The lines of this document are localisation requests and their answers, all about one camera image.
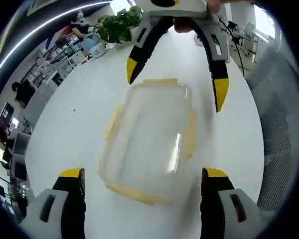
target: window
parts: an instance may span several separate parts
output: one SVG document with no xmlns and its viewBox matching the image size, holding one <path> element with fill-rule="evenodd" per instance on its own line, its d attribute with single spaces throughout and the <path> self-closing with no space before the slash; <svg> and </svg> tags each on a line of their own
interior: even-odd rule
<svg viewBox="0 0 299 239">
<path fill-rule="evenodd" d="M 113 0 L 110 6 L 115 15 L 123 9 L 126 9 L 126 11 L 129 10 L 131 7 L 127 0 Z"/>
<path fill-rule="evenodd" d="M 3 160 L 3 154 L 4 154 L 4 150 L 2 150 L 0 148 L 0 162 L 4 162 L 4 160 Z"/>
<path fill-rule="evenodd" d="M 275 23 L 269 14 L 262 8 L 254 5 L 256 17 L 256 29 L 265 36 L 275 38 Z"/>
<path fill-rule="evenodd" d="M 2 116 L 5 118 L 8 116 L 8 111 L 6 109 L 3 110 Z"/>
<path fill-rule="evenodd" d="M 12 118 L 11 124 L 10 124 L 10 131 L 12 131 L 15 128 L 18 128 L 19 126 L 19 121 L 16 118 Z"/>
</svg>

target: office chair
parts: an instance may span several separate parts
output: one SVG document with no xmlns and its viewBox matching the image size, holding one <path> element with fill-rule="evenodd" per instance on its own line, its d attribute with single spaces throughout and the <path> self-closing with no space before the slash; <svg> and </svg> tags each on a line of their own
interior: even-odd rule
<svg viewBox="0 0 299 239">
<path fill-rule="evenodd" d="M 30 134 L 19 132 L 15 137 L 12 153 L 25 155 L 26 148 L 28 147 L 30 138 L 31 138 Z"/>
<path fill-rule="evenodd" d="M 25 156 L 14 153 L 10 162 L 10 177 L 26 181 L 27 171 L 25 166 Z"/>
</svg>

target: potted plant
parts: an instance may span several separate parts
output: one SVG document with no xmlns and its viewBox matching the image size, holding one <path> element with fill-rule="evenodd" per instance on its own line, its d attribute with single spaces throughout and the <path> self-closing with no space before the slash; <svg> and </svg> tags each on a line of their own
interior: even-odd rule
<svg viewBox="0 0 299 239">
<path fill-rule="evenodd" d="M 98 19 L 95 31 L 108 43 L 129 42 L 132 40 L 131 29 L 139 26 L 141 15 L 142 11 L 138 6 L 131 7 L 129 11 L 123 9 L 117 15 L 105 15 Z"/>
</svg>

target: hand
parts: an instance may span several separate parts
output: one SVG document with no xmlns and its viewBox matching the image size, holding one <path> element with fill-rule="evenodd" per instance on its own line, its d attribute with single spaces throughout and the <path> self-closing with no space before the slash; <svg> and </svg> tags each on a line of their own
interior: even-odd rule
<svg viewBox="0 0 299 239">
<path fill-rule="evenodd" d="M 213 14 L 219 12 L 221 3 L 236 2 L 236 1 L 241 1 L 241 0 L 206 0 L 208 10 Z M 186 17 L 176 17 L 174 19 L 174 27 L 175 30 L 179 33 L 190 32 L 192 30 L 188 22 L 188 19 Z"/>
</svg>

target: cable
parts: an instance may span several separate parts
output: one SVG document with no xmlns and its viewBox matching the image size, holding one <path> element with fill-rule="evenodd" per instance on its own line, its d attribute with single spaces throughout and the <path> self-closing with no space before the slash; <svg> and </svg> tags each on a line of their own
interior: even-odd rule
<svg viewBox="0 0 299 239">
<path fill-rule="evenodd" d="M 11 185 L 14 186 L 14 187 L 17 187 L 17 188 L 20 188 L 20 189 L 23 189 L 23 190 L 24 190 L 24 188 L 22 188 L 22 187 L 20 187 L 20 186 L 18 186 L 18 185 L 14 185 L 13 183 L 11 183 L 11 182 L 5 180 L 4 178 L 1 178 L 1 177 L 0 177 L 0 179 L 3 180 L 3 181 L 5 181 L 5 182 L 8 183 L 8 184 L 11 184 Z"/>
<path fill-rule="evenodd" d="M 227 28 L 227 30 L 229 31 L 229 33 L 230 33 L 232 39 L 234 39 L 234 36 L 233 36 L 232 32 L 230 31 L 229 27 L 226 26 L 226 24 L 222 21 L 222 19 L 219 18 L 219 21 L 220 21 L 222 24 L 224 24 L 224 26 L 225 26 L 225 27 Z M 237 49 L 237 52 L 238 52 L 238 56 L 239 56 L 239 60 L 240 60 L 240 64 L 241 64 L 241 69 L 243 70 L 243 76 L 245 77 L 245 70 L 244 70 L 243 61 L 242 61 L 241 56 L 240 56 L 240 51 L 239 51 L 238 46 L 237 46 L 236 43 L 235 43 L 235 46 L 236 46 L 236 49 Z"/>
</svg>

